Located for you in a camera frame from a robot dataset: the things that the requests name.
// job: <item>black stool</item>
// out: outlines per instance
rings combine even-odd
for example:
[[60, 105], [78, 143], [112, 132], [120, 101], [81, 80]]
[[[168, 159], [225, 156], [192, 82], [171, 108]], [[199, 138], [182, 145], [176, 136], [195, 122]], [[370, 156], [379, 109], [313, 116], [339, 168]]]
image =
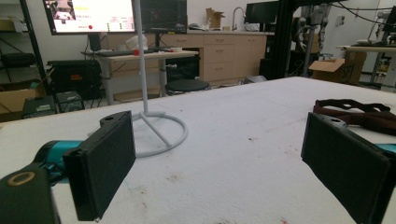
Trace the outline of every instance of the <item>black stool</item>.
[[205, 91], [210, 89], [210, 85], [199, 79], [181, 79], [169, 82], [165, 89], [168, 95], [179, 95], [190, 91]]

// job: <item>white wall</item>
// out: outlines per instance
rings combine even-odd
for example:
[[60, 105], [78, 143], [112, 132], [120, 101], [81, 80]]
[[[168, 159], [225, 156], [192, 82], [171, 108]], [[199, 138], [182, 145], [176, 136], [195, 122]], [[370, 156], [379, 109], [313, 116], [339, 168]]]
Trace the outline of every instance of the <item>white wall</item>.
[[[188, 0], [189, 23], [205, 23], [205, 9], [212, 7], [216, 11], [223, 11], [225, 18], [221, 21], [221, 26], [231, 26], [233, 10], [236, 7], [245, 8], [247, 3], [262, 2], [265, 0]], [[393, 0], [348, 0], [342, 2], [347, 7], [391, 7], [396, 5]], [[29, 12], [33, 21], [36, 38], [40, 47], [44, 64], [51, 60], [74, 60], [82, 59], [80, 54], [86, 47], [85, 35], [64, 35], [53, 36], [50, 34], [46, 14], [42, 0], [28, 0]], [[359, 11], [359, 14], [367, 19], [375, 18], [374, 11]], [[335, 19], [339, 15], [346, 16], [346, 24], [336, 27]], [[338, 57], [342, 54], [339, 45], [350, 45], [356, 43], [357, 39], [366, 37], [371, 29], [371, 23], [360, 18], [355, 18], [344, 9], [333, 7], [329, 15], [329, 24], [326, 28], [326, 40], [323, 52], [332, 53]], [[238, 28], [243, 29], [243, 17], [240, 10], [236, 11], [235, 21]]]

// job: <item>black box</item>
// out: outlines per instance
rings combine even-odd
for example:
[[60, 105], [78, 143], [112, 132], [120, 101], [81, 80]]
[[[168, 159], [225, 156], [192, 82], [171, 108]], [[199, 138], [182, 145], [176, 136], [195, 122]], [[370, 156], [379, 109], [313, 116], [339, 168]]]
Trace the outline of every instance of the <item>black box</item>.
[[49, 61], [50, 88], [53, 94], [76, 91], [83, 100], [101, 97], [101, 69], [96, 60]]
[[56, 93], [56, 101], [60, 113], [84, 110], [84, 102], [76, 91]]
[[55, 103], [52, 96], [28, 98], [25, 100], [22, 110], [22, 118], [38, 118], [56, 114]]

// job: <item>white desk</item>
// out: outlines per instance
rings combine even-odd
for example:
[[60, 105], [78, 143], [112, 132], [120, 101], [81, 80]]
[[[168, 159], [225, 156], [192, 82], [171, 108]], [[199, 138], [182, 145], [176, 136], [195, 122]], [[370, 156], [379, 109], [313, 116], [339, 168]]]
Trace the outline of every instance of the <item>white desk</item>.
[[[173, 58], [184, 58], [192, 57], [198, 54], [196, 51], [182, 50], [181, 52], [162, 52], [162, 53], [150, 53], [145, 54], [145, 60], [158, 60], [160, 64], [159, 74], [148, 74], [147, 80], [148, 85], [158, 85], [162, 87], [162, 95], [165, 93], [164, 86], [166, 84], [166, 67], [165, 60]], [[108, 105], [114, 105], [113, 95], [120, 92], [126, 91], [136, 91], [141, 90], [140, 87], [140, 76], [128, 76], [128, 77], [113, 77], [111, 76], [111, 64], [118, 63], [122, 65], [123, 63], [138, 62], [139, 56], [128, 55], [128, 56], [118, 56], [118, 57], [97, 57], [102, 68], [102, 78], [103, 85], [106, 91], [106, 98]]]
[[[150, 108], [183, 119], [188, 138], [167, 153], [137, 159], [106, 210], [106, 223], [352, 224], [344, 207], [301, 159], [307, 113], [317, 99], [378, 102], [396, 112], [396, 95], [290, 77], [149, 100]], [[0, 176], [30, 163], [50, 140], [83, 140], [99, 119], [142, 110], [142, 103], [11, 122], [0, 129]], [[171, 124], [157, 125], [178, 135]], [[354, 129], [375, 143], [394, 136]], [[160, 144], [134, 122], [136, 151]], [[64, 224], [77, 223], [69, 186], [53, 188]], [[396, 220], [396, 196], [384, 224]]]
[[396, 83], [396, 48], [384, 48], [384, 47], [354, 47], [354, 46], [338, 46], [338, 49], [348, 50], [348, 51], [364, 51], [364, 52], [381, 52], [389, 53], [390, 60], [389, 69], [387, 76], [381, 87], [381, 91], [395, 91]]

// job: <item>brown strap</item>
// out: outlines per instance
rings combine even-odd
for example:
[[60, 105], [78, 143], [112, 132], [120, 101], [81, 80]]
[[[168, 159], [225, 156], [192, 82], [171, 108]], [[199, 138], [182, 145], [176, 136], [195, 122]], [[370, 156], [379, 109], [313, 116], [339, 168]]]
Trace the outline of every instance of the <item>brown strap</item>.
[[[342, 110], [325, 108], [325, 106], [338, 107]], [[345, 110], [359, 109], [362, 112], [348, 112]], [[390, 108], [381, 104], [361, 104], [354, 100], [317, 100], [314, 113], [331, 116], [343, 120], [346, 124], [360, 125], [363, 128], [396, 135], [396, 116], [390, 113]]]

